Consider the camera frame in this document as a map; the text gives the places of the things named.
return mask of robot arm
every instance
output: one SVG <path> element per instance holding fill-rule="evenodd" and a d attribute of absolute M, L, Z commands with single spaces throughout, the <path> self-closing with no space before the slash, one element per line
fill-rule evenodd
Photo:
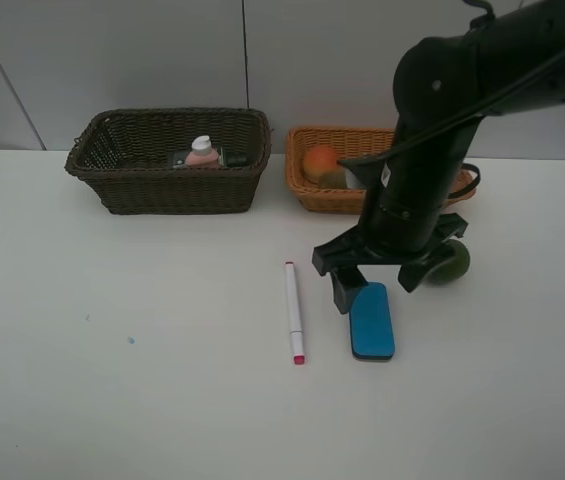
<path fill-rule="evenodd" d="M 313 253 L 341 313 L 367 285 L 358 265 L 401 265 L 398 280 L 411 292 L 454 259 L 448 240 L 467 223 L 441 210 L 486 115 L 565 104 L 565 0 L 497 19 L 488 2 L 464 1 L 486 11 L 469 32 L 425 38 L 398 65 L 391 150 L 341 161 L 367 187 L 362 215 Z"/>

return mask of blue eraser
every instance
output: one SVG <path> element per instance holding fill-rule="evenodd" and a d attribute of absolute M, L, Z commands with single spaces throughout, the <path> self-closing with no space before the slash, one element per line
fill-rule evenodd
<path fill-rule="evenodd" d="M 360 360 L 389 360 L 395 340 L 389 313 L 389 296 L 381 283 L 369 283 L 353 302 L 349 312 L 351 349 Z"/>

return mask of bottle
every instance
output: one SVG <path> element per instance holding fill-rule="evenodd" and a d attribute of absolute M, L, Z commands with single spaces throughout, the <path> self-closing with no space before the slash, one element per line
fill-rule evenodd
<path fill-rule="evenodd" d="M 211 145 L 211 138 L 208 135 L 193 140 L 191 153 L 186 156 L 186 165 L 189 167 L 210 167 L 218 168 L 220 155 Z"/>

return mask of white marker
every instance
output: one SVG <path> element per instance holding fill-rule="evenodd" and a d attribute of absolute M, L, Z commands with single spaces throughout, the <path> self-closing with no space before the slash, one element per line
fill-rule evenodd
<path fill-rule="evenodd" d="M 293 363 L 304 365 L 304 345 L 302 342 L 302 320 L 300 319 L 300 302 L 298 300 L 298 284 L 295 281 L 293 262 L 286 262 L 286 303 L 289 310 L 289 327 L 291 330 L 291 350 Z"/>

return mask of orange wicker basket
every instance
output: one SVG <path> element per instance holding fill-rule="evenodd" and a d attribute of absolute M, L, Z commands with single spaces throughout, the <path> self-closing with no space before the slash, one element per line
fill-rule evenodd
<path fill-rule="evenodd" d="M 388 149 L 393 141 L 393 130 L 384 128 L 298 127 L 286 139 L 286 183 L 304 208 L 322 213 L 356 213 L 362 211 L 365 190 L 331 190 L 317 188 L 302 172 L 302 159 L 307 150 L 316 145 L 330 145 L 342 158 L 354 158 Z M 462 170 L 454 191 L 466 187 L 473 177 Z M 447 206 L 467 200 L 466 195 L 447 201 Z"/>

